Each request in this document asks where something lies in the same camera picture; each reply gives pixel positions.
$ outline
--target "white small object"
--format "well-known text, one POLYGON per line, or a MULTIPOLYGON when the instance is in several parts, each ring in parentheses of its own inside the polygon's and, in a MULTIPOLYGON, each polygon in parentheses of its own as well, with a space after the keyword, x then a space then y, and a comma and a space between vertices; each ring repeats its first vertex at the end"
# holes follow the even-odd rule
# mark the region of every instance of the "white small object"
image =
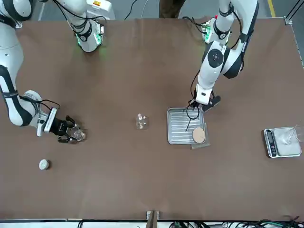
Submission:
POLYGON ((194 129, 192 136, 197 143, 203 143, 206 139, 205 131, 200 127, 194 129))
POLYGON ((39 168, 41 170, 47 170, 49 167, 49 163, 46 159, 42 159, 40 162, 39 162, 39 168))
POLYGON ((106 0, 86 0, 89 18, 104 16, 107 20, 115 20, 112 3, 106 0))

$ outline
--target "digital scale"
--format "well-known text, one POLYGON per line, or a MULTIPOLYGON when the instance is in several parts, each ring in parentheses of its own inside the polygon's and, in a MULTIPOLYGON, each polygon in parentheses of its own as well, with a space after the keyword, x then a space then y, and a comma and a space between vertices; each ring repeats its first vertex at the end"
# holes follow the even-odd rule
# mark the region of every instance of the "digital scale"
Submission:
POLYGON ((264 130, 266 147, 268 150, 268 156, 270 158, 298 157, 301 155, 301 146, 295 137, 295 134, 291 138, 290 145, 286 145, 278 140, 282 134, 291 129, 293 129, 293 127, 281 127, 264 130))

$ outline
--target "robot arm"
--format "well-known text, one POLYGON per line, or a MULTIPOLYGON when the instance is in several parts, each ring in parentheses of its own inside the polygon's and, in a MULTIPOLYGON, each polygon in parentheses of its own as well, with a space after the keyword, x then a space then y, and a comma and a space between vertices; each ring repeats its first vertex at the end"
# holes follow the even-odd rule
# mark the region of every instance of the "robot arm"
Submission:
POLYGON ((16 21, 28 20, 31 14, 32 0, 0 0, 0 90, 9 119, 17 126, 36 127, 37 136, 41 136, 42 132, 52 132, 62 143, 80 141, 75 134, 70 134, 72 131, 80 135, 73 119, 68 116, 66 120, 57 119, 55 108, 49 114, 43 112, 40 107, 42 98, 38 93, 29 90, 20 96, 17 91, 16 77, 23 62, 23 51, 15 33, 16 21))
POLYGON ((204 40, 209 44, 205 50, 198 75, 194 98, 196 102, 192 102, 196 106, 202 104, 203 111, 207 111, 220 101, 219 96, 210 99, 213 86, 219 75, 223 74, 227 78, 234 78, 242 70, 245 51, 257 19, 258 7, 257 0, 220 0, 217 19, 207 22, 213 26, 210 26, 208 34, 204 34, 204 40), (237 14, 243 19, 243 28, 235 50, 225 45, 233 22, 231 17, 234 10, 237 10, 237 14))

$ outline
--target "brown table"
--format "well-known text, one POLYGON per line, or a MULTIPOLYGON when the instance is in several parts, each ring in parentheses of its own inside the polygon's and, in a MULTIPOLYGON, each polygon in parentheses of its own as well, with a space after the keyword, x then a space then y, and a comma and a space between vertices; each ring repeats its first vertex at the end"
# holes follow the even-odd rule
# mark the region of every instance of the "brown table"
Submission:
MULTIPOLYGON (((232 45, 238 34, 234 24, 232 45)), ((204 51, 187 21, 109 21, 106 45, 85 54, 65 22, 27 22, 19 91, 60 102, 88 139, 57 143, 0 110, 0 218, 260 220, 304 218, 303 156, 270 159, 262 130, 303 118, 304 72, 283 19, 259 19, 235 79, 206 115, 211 146, 167 142, 167 110, 184 107, 204 51), (135 116, 150 117, 146 131, 135 116), (40 171, 41 159, 52 168, 40 171)))

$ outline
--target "metal tray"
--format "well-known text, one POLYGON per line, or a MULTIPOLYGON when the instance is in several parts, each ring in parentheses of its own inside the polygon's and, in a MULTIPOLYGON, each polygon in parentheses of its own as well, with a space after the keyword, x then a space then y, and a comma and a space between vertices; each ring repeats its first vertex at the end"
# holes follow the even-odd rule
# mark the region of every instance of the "metal tray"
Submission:
MULTIPOLYGON (((189 109, 188 114, 190 117, 194 118, 198 115, 198 110, 189 109)), ((198 119, 191 120, 187 131, 186 128, 189 123, 189 118, 186 114, 186 108, 170 108, 167 111, 167 122, 168 142, 170 144, 198 144, 192 137, 192 132, 197 127, 201 127, 205 131, 207 138, 204 115, 202 112, 199 113, 198 119)))

